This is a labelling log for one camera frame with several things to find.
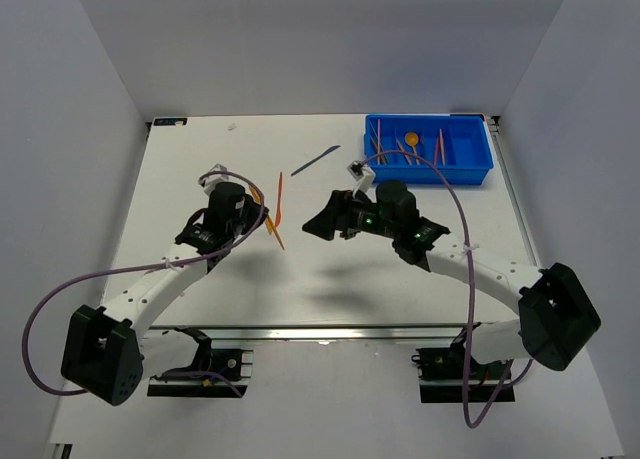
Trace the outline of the orange plastic knife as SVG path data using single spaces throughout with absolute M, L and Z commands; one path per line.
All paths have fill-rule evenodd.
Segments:
M 274 234 L 276 232 L 275 225 L 269 215 L 266 216 L 265 225 L 269 234 Z

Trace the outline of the red plastic fork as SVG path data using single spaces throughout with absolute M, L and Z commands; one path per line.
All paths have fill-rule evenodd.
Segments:
M 439 163 L 440 150 L 441 150 L 441 141 L 438 138 L 435 141 L 435 147 L 434 147 L 434 158 L 433 158 L 434 159 L 433 160 L 434 165 L 438 165 L 438 163 Z

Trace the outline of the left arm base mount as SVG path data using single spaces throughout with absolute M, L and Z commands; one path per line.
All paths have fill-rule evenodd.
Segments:
M 252 376 L 252 350 L 217 345 L 193 327 L 156 330 L 143 339 L 141 351 L 149 397 L 240 399 Z

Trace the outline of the yellow fork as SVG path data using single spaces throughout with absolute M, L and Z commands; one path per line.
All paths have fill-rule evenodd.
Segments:
M 251 195 L 253 197 L 253 200 L 256 203 L 261 204 L 261 199 L 260 199 L 260 196 L 258 194 L 258 191 L 254 187 L 250 187 L 250 192 L 251 192 Z M 281 247 L 281 249 L 285 250 L 284 243 L 283 243 L 278 231 L 276 231 L 274 234 L 270 234 L 270 235 L 272 235 L 276 239 L 276 241 L 278 242 L 278 244 Z

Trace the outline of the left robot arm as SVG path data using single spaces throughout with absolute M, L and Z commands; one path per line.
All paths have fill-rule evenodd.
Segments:
M 71 319 L 61 372 L 65 379 L 112 406 L 124 403 L 141 381 L 156 377 L 219 377 L 210 338 L 179 326 L 158 335 L 150 328 L 186 290 L 204 279 L 237 239 L 260 227 L 267 208 L 230 181 L 208 190 L 208 205 L 194 213 L 159 265 L 119 295 Z

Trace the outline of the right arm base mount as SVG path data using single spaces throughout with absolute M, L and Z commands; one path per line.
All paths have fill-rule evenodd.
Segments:
M 419 378 L 422 404 L 461 404 L 463 353 L 450 348 L 421 348 L 411 356 Z M 497 386 L 506 363 L 487 365 L 471 360 L 468 398 L 470 403 L 487 402 Z

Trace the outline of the orange plastic fork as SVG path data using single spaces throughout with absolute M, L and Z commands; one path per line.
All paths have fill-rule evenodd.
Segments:
M 440 161 L 442 165 L 446 165 L 447 161 L 446 161 L 446 148 L 445 148 L 445 142 L 444 142 L 444 133 L 442 129 L 439 129 L 439 157 L 440 157 Z

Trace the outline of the dark blue chopstick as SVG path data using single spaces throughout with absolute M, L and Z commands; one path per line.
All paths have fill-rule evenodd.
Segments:
M 375 149 L 375 153 L 377 155 L 376 162 L 381 165 L 386 165 L 388 163 L 388 159 L 387 159 L 385 150 L 382 147 L 381 140 L 380 139 L 372 140 L 372 147 Z

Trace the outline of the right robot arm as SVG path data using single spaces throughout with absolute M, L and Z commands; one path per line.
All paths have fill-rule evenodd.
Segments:
M 390 239 L 407 264 L 470 285 L 509 308 L 516 319 L 480 323 L 451 344 L 451 363 L 472 378 L 487 364 L 529 359 L 565 370 L 599 330 L 601 318 L 575 272 L 555 263 L 546 269 L 471 249 L 447 227 L 421 216 L 415 196 L 400 181 L 377 186 L 376 198 L 335 190 L 304 232 L 331 241 L 368 233 Z

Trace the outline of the orange chopstick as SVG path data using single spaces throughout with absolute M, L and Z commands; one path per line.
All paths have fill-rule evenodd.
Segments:
M 379 155 L 377 154 L 376 139 L 371 138 L 371 139 L 370 139 L 370 143 L 371 143 L 371 146 L 372 146 L 372 148 L 373 148 L 374 153 L 377 155 L 377 157 L 376 157 L 376 161 L 377 161 L 377 158 L 378 158 L 378 156 L 379 156 Z M 386 157 L 385 157 L 385 155 L 383 154 L 383 152 L 382 152 L 382 154 L 381 154 L 381 155 L 382 155 L 382 164 L 386 164 Z

